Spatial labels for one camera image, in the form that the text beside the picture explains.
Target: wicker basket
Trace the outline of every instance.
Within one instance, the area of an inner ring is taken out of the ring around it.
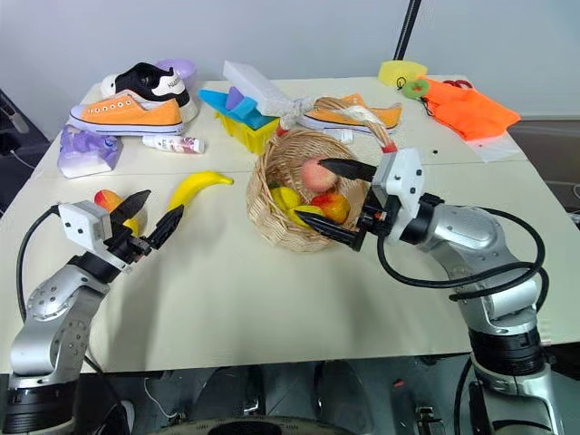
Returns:
[[[394,147],[384,124],[362,106],[353,107],[342,100],[323,97],[316,101],[315,107],[343,111],[345,115],[364,122],[384,149]],[[286,186],[298,192],[303,204],[308,204],[314,193],[302,185],[300,169],[305,161],[314,157],[354,159],[348,149],[327,134],[312,130],[290,130],[282,137],[274,136],[270,139],[264,154],[257,160],[247,185],[247,214],[260,234],[274,245],[297,252],[314,252],[332,243],[316,231],[299,227],[292,222],[275,204],[268,188],[274,182]],[[361,180],[339,178],[333,189],[344,195],[351,205],[343,227],[355,229],[366,196],[367,184]]]

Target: table surface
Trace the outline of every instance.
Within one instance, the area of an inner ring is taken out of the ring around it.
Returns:
[[[580,234],[522,153],[483,163],[455,133],[429,119],[374,78],[276,82],[292,96],[358,92],[371,106],[404,105],[393,138],[417,146],[425,164],[426,191],[449,203],[504,209],[534,226],[546,242],[550,295],[539,316],[545,342],[580,339],[576,308]],[[225,90],[226,82],[208,82]],[[95,100],[93,88],[85,100]],[[203,156],[151,150],[123,139],[110,173],[64,179],[56,168],[58,138],[0,219],[0,354],[8,355],[21,327],[15,297],[15,258],[22,236],[50,205],[91,198],[99,189],[122,196],[152,194],[140,216],[145,233],[162,216],[172,190],[189,173],[213,169],[234,179],[192,201],[176,235],[142,259],[131,275],[112,284],[92,324],[90,351],[107,371],[149,371],[250,363],[364,358],[469,349],[467,330],[449,291],[413,288],[386,275],[374,237],[360,253],[345,246],[297,254],[269,245],[246,215],[246,186],[256,157],[221,130],[207,106],[188,133],[208,142]],[[375,144],[356,136],[353,151],[375,156]],[[505,224],[508,245],[521,259],[534,256],[529,236]],[[81,252],[63,236],[58,219],[36,231],[24,266],[26,295]],[[393,265],[412,276],[444,279],[442,268],[413,246],[390,247]],[[8,358],[0,372],[9,372]]]

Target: orange cloth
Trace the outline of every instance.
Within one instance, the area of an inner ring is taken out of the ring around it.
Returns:
[[[456,131],[465,140],[492,138],[521,118],[517,113],[491,100],[475,89],[456,88],[450,84],[429,82],[425,95],[427,107],[441,124]]]

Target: white cable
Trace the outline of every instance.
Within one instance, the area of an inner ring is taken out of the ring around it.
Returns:
[[[35,168],[33,165],[31,165],[30,163],[28,163],[28,162],[26,162],[26,161],[22,160],[22,159],[20,158],[20,156],[18,156],[18,154],[16,154],[16,152],[15,152],[14,150],[10,150],[10,152],[11,152],[11,153],[12,153],[12,155],[13,155],[13,156],[15,156],[15,157],[16,157],[16,159],[17,159],[19,162],[21,162],[23,165],[27,166],[28,168],[30,168],[30,169],[32,169],[32,170],[35,170],[35,169],[36,169],[36,168]]]
[[[143,388],[145,389],[145,394],[147,394],[147,397],[149,397],[151,399],[151,401],[153,401],[153,403],[155,403],[157,405],[157,407],[159,408],[159,410],[161,411],[161,413],[167,417],[168,419],[172,419],[174,417],[177,417],[177,413],[173,412],[172,414],[167,414],[164,410],[163,407],[161,406],[161,404],[157,401],[157,399],[155,399],[153,396],[151,396],[151,394],[149,393],[149,390],[147,390],[147,380],[149,378],[144,378],[143,379]]]

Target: white bottle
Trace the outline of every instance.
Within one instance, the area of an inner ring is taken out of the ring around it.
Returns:
[[[205,145],[202,140],[183,136],[143,136],[143,145],[158,150],[181,152],[185,154],[203,154]]]

